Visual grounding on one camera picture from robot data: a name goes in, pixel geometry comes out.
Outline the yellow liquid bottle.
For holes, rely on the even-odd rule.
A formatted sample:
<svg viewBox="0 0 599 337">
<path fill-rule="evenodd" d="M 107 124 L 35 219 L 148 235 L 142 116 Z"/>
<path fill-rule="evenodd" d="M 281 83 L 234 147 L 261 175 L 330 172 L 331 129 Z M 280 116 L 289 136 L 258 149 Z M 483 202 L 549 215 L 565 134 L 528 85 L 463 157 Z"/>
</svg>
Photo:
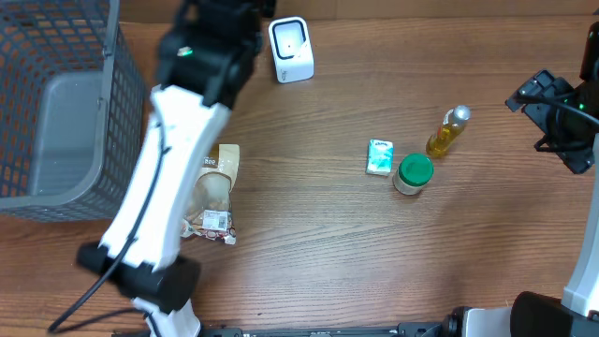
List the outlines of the yellow liquid bottle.
<svg viewBox="0 0 599 337">
<path fill-rule="evenodd" d="M 444 156 L 451 144 L 464 131 L 471 114 L 470 108 L 464 105 L 449 110 L 437 131 L 427 141 L 427 154 L 432 157 Z"/>
</svg>

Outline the green lidded jar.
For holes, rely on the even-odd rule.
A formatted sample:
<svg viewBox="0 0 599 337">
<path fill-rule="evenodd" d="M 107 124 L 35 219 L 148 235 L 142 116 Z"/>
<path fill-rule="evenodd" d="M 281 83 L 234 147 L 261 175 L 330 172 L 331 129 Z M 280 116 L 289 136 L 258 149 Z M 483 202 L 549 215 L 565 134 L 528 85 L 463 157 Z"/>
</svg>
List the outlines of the green lidded jar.
<svg viewBox="0 0 599 337">
<path fill-rule="evenodd" d="M 434 174 L 434 165 L 424 154 L 408 154 L 399 164 L 392 182 L 406 196 L 417 195 Z"/>
</svg>

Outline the teal Kleenex tissue pack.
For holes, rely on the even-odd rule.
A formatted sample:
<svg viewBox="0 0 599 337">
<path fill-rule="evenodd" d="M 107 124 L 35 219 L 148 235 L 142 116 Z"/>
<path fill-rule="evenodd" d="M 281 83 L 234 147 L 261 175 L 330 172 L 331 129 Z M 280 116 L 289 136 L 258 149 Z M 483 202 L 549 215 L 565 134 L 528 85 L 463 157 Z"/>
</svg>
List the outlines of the teal Kleenex tissue pack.
<svg viewBox="0 0 599 337">
<path fill-rule="evenodd" d="M 388 176 L 393 167 L 394 145 L 391 141 L 371 139 L 368 146 L 366 173 Z"/>
</svg>

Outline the brown snack packet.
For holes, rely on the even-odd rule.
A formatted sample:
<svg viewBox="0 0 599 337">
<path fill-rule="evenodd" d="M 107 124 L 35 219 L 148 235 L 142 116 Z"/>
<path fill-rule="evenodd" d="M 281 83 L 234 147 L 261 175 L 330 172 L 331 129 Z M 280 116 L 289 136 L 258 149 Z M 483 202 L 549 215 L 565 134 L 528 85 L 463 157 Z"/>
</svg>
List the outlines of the brown snack packet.
<svg viewBox="0 0 599 337">
<path fill-rule="evenodd" d="M 195 235 L 228 245 L 236 243 L 230 194 L 238 177 L 240 158 L 238 144 L 216 144 L 204 158 L 183 216 L 182 238 Z"/>
</svg>

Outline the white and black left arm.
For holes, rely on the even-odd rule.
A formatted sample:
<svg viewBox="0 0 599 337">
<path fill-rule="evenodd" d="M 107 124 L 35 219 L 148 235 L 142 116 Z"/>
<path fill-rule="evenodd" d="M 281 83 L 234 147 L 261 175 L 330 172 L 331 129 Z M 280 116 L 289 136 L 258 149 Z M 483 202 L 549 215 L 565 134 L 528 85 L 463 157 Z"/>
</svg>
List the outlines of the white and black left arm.
<svg viewBox="0 0 599 337">
<path fill-rule="evenodd" d="M 263 45 L 272 1 L 185 1 L 157 49 L 145 140 L 119 211 L 80 266 L 115 284 L 152 336 L 198 336 L 198 263 L 180 253 L 183 215 Z"/>
</svg>

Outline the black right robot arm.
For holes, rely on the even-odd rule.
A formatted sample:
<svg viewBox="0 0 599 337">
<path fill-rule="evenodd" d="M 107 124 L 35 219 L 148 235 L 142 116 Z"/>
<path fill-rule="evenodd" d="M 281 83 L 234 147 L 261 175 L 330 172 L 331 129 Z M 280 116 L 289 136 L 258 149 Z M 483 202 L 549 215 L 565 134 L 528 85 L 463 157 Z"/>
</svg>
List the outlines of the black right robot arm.
<svg viewBox="0 0 599 337">
<path fill-rule="evenodd" d="M 542 69 L 505 101 L 541 132 L 533 148 L 556 156 L 569 173 L 591 174 L 581 246 L 557 296 L 524 291 L 512 303 L 511 336 L 598 334 L 598 22 L 585 36 L 579 83 Z"/>
</svg>

